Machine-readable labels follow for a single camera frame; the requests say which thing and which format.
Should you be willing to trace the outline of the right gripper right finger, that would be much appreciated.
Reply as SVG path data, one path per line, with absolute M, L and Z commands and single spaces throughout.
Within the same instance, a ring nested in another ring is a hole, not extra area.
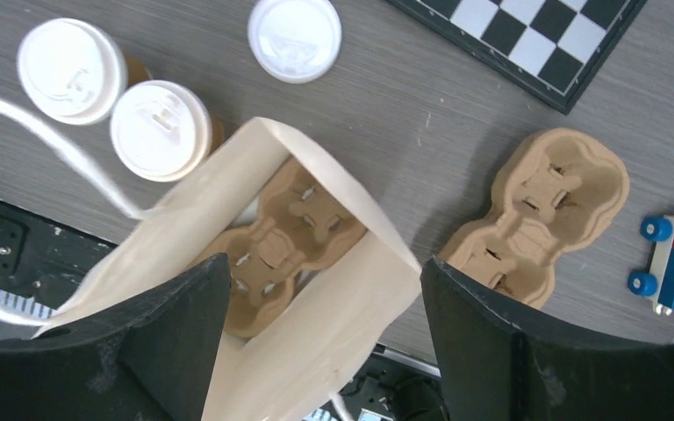
M 674 420 L 674 344 L 517 302 L 432 258 L 422 298 L 453 420 Z

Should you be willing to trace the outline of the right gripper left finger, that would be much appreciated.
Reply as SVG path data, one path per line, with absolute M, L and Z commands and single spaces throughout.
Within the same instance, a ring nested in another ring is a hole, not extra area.
M 0 420 L 199 420 L 231 279 L 217 253 L 36 339 L 0 340 Z

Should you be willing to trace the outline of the brown paper bag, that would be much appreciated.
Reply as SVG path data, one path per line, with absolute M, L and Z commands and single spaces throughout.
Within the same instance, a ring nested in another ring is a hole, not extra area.
M 127 303 L 215 253 L 229 259 L 223 347 L 203 378 L 205 420 L 297 420 L 326 402 L 419 296 L 420 265 L 366 189 L 301 131 L 247 121 L 152 209 L 68 137 L 0 98 L 138 224 L 50 318 L 0 306 L 39 332 Z

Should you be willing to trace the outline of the stack of pulp cup carriers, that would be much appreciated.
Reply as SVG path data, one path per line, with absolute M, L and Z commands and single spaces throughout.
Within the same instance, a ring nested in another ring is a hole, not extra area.
M 491 186 L 491 208 L 439 253 L 469 278 L 535 309 L 550 298 L 555 264 L 612 223 L 630 189 L 624 162 L 597 139 L 556 128 L 521 142 Z

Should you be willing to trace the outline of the lifted pulp cup carrier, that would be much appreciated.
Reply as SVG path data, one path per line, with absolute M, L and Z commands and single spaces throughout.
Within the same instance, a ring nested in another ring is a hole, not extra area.
M 262 189 L 256 220 L 222 232 L 194 261 L 227 255 L 232 281 L 224 329 L 250 339 L 284 312 L 302 272 L 331 267 L 365 232 L 306 168 L 289 159 Z

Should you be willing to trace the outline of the brown paper cup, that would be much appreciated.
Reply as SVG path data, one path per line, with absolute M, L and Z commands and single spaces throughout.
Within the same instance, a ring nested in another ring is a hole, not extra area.
M 226 141 L 226 136 L 222 122 L 214 116 L 210 116 L 210 120 L 212 128 L 210 152 L 213 153 Z
M 127 70 L 127 87 L 135 84 L 152 80 L 153 77 L 146 66 L 130 54 L 124 54 L 124 60 Z

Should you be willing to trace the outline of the stack of white lids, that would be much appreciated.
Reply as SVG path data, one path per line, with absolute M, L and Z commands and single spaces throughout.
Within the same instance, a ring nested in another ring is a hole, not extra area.
M 249 15 L 247 39 L 269 75 L 301 84 L 332 68 L 341 50 L 342 26 L 327 0 L 261 0 Z

